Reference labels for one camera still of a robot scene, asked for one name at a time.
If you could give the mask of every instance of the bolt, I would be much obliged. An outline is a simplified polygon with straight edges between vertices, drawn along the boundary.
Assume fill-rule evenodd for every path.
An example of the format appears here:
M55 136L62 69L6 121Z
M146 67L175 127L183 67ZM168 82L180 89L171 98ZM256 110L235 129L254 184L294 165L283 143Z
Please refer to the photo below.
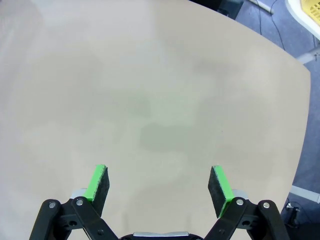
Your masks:
M54 201L50 202L49 208L53 209L56 206L56 203Z
M238 205L243 205L244 204L244 201L242 200L242 199L238 199L237 201L236 201L236 204L238 204Z
M263 203L263 207L264 207L265 209L268 209L268 208L270 207L270 204L267 203L267 202L264 202L264 203Z
M79 200L76 201L76 204L77 204L78 206L81 206L82 204L84 204L84 201L82 201L81 199L79 199Z

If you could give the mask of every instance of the green strip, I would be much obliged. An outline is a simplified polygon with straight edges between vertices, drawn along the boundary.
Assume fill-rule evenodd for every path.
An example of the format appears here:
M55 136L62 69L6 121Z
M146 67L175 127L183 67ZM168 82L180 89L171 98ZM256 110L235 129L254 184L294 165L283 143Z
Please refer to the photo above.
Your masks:
M106 169L106 165L103 164L99 164L95 167L90 184L83 195L89 202L92 202L95 199L98 186Z
M225 212L228 204L232 201L232 199L235 197L234 193L232 192L231 186L228 182L228 179L225 175L225 172L221 166L214 166L214 171L216 174L216 178L218 179L220 183L220 187L223 191L224 197L225 197L225 202L223 204L223 207L220 212L219 218L223 215Z

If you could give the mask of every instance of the screw hole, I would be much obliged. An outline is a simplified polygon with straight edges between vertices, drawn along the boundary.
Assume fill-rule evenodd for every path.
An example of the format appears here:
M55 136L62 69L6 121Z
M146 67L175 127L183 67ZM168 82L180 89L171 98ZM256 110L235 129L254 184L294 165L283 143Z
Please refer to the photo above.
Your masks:
M104 234L104 231L102 229L99 229L97 233L98 235L102 236Z
M242 222L242 225L243 225L243 226L249 226L249 225L250 225L250 222L249 222L249 221L243 221L243 222Z
M69 225L70 225L70 226L76 226L76 225L77 225L77 222L76 222L76 221L70 221L70 222L69 222Z

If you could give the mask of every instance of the blue floor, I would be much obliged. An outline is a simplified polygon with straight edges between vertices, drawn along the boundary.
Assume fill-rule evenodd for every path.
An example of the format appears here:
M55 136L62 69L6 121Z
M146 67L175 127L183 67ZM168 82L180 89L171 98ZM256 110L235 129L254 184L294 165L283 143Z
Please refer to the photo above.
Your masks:
M262 0L271 7L274 0ZM281 34L285 51L293 57L313 49L318 40L314 41L313 35L301 26L288 12L285 0L278 0L273 8L273 20ZM262 35L282 48L277 29L271 16L264 10L261 15ZM245 1L236 18L236 21L248 28L260 33L259 9L249 1ZM320 57L318 61L312 61L305 65L311 74L311 92L309 103L309 115L304 144L300 161L293 180L293 185L320 193ZM305 198L289 194L288 199L294 207L299 204L302 207L297 215L300 224L313 222L320 223L320 204L309 201ZM282 217L286 219L288 212L284 209Z

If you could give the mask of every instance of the screw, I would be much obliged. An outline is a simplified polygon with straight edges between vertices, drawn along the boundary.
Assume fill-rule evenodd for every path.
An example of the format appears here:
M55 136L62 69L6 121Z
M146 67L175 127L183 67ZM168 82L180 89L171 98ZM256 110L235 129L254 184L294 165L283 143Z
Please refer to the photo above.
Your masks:
M76 201L76 204L77 204L78 206L81 206L82 204L84 204L84 201L82 201L81 199L79 199L79 200Z
M264 207L265 209L268 209L268 208L270 207L270 204L267 203L267 202L264 202L264 203L263 203L263 207Z
M56 206L56 203L54 201L50 202L49 208L53 209Z
M237 201L236 201L236 204L238 204L238 205L243 205L244 204L244 201L242 200L242 199L238 199Z

